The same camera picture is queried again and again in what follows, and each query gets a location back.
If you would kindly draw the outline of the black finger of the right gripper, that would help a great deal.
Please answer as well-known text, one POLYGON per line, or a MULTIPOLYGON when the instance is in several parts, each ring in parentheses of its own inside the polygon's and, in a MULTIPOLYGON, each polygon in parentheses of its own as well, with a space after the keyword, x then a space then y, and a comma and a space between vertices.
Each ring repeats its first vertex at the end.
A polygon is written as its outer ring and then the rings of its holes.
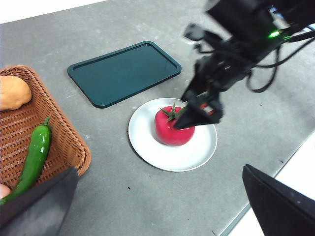
POLYGON ((186 94, 187 105, 179 119, 175 122, 176 129, 199 125, 217 124, 223 117, 223 105, 218 94, 186 94))
POLYGON ((210 98, 208 90, 209 82, 207 79, 203 76, 195 74, 180 99, 182 101, 190 101, 196 96, 196 98, 199 99, 201 103, 209 103, 210 98))

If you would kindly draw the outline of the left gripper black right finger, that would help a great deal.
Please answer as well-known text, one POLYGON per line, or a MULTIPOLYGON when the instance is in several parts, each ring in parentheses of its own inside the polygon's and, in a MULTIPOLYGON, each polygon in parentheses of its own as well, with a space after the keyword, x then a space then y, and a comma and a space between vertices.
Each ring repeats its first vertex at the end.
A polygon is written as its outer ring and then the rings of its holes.
POLYGON ((242 180, 251 208, 265 236, 313 236, 315 201, 252 165, 242 180))

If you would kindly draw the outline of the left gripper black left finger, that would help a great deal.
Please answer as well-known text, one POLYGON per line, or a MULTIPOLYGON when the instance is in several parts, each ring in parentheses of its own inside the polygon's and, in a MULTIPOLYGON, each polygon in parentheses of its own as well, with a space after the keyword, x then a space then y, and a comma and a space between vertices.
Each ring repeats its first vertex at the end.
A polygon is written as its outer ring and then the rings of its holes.
POLYGON ((0 206, 2 236, 57 236, 78 183, 75 167, 0 206))

